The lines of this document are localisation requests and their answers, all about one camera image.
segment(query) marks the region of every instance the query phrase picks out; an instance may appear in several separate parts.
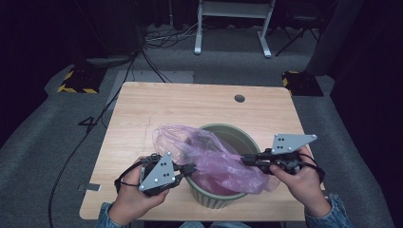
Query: plastic bag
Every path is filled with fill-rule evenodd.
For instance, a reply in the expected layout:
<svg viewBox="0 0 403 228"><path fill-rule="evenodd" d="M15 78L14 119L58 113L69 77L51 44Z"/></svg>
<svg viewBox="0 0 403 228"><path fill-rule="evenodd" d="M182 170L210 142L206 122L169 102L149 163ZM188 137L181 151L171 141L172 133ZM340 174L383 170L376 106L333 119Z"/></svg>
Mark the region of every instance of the plastic bag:
<svg viewBox="0 0 403 228"><path fill-rule="evenodd" d="M221 196L259 194L274 190L279 180L257 167L243 165L238 152L214 133L185 125L164 125L154 130L157 153L172 153L176 164L196 164L192 180L203 190Z"/></svg>

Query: green bucket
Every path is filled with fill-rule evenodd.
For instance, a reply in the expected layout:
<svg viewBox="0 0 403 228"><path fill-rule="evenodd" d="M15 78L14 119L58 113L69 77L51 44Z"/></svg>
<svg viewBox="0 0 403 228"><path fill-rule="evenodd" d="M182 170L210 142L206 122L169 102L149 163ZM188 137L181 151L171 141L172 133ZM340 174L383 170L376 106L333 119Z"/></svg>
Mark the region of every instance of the green bucket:
<svg viewBox="0 0 403 228"><path fill-rule="evenodd" d="M255 141L243 130L233 125L225 123L212 123L202 126L201 129L213 132L218 138L237 150L238 154L240 155L257 154L260 152ZM198 203L208 208L222 208L234 200L246 196L245 193L237 193L231 196L215 195L201 189L195 182L192 181L191 177L186 177L186 180L190 184L193 198Z"/></svg>

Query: wooden table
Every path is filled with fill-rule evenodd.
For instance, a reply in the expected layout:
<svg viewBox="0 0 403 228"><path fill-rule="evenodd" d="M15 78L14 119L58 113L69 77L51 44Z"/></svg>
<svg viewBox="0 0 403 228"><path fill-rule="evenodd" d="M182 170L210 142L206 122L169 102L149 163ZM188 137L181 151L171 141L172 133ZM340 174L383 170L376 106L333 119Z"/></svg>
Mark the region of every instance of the wooden table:
<svg viewBox="0 0 403 228"><path fill-rule="evenodd" d="M237 102L236 95L245 101ZM83 219L97 219L102 202L116 199L113 181L139 156L154 153L152 133L165 124L232 124L249 134L260 151L272 146L276 133L304 133L283 87L125 83L90 180L102 189L86 191L80 210ZM141 219L304 220L304 215L303 205L283 183L272 193L263 191L221 209L208 209L193 199L183 179L162 205Z"/></svg>

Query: purple plastic bag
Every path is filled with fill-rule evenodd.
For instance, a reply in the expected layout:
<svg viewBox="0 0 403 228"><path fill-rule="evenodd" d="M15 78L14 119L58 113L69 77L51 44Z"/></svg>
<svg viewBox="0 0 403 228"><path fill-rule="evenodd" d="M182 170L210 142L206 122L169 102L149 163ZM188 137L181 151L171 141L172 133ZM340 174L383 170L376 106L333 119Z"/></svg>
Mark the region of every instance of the purple plastic bag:
<svg viewBox="0 0 403 228"><path fill-rule="evenodd" d="M164 125L154 130L157 153L172 153L176 164L196 164L192 180L203 190L221 196L237 193L260 194L279 184L275 176L246 166L238 152L213 132L185 125Z"/></svg>

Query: gray carpet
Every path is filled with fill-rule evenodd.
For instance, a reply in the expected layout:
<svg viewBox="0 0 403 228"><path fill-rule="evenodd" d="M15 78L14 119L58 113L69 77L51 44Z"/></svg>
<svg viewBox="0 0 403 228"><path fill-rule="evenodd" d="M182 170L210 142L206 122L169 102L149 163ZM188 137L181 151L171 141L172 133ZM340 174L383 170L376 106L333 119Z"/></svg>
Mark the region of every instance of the gray carpet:
<svg viewBox="0 0 403 228"><path fill-rule="evenodd" d="M266 59L256 31L208 30L201 55L194 55L194 36L168 48L148 48L145 53L163 72L192 72L194 84L282 86L281 73L302 70L315 48L307 33L282 52ZM287 42L283 31L268 36L272 52ZM128 64L107 71L99 94L57 92L71 66L56 74L46 86L48 99L11 135L0 151L0 227L49 227L48 199L65 161L52 201L54 227L92 227L95 220L79 216L84 193L79 184L88 183L112 110L107 110L88 137L79 122L101 114ZM136 71L150 71L142 55L134 61ZM371 171L361 159L329 97L333 80L317 78L324 97L293 97L307 134L317 134L311 144L318 163L326 171L328 193L337 193L356 227L393 227L382 192ZM141 227L135 222L134 227ZM304 222L287 222L287 227L305 227Z"/></svg>

